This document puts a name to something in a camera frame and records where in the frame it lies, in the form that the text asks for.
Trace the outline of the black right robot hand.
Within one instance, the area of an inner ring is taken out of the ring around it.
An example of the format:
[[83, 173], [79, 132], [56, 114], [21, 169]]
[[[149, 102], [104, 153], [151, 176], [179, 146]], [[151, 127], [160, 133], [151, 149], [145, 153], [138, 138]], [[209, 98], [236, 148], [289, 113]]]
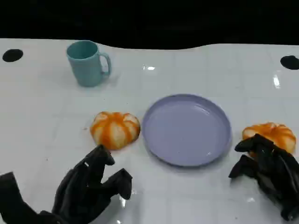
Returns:
[[285, 221], [298, 218], [299, 164], [296, 159], [259, 134], [240, 141], [235, 151], [254, 153], [255, 157], [243, 154], [228, 177], [235, 179], [245, 175], [257, 180], [260, 190], [281, 205], [280, 215]]

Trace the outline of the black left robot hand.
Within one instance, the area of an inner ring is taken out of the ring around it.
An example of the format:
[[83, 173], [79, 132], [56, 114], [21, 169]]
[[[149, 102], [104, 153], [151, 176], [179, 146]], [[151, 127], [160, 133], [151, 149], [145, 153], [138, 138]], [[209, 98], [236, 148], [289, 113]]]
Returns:
[[130, 199], [133, 178], [124, 168], [101, 181], [105, 167], [114, 164], [111, 153], [103, 145], [97, 146], [60, 182], [52, 213], [69, 224], [88, 224], [108, 207], [114, 195]]

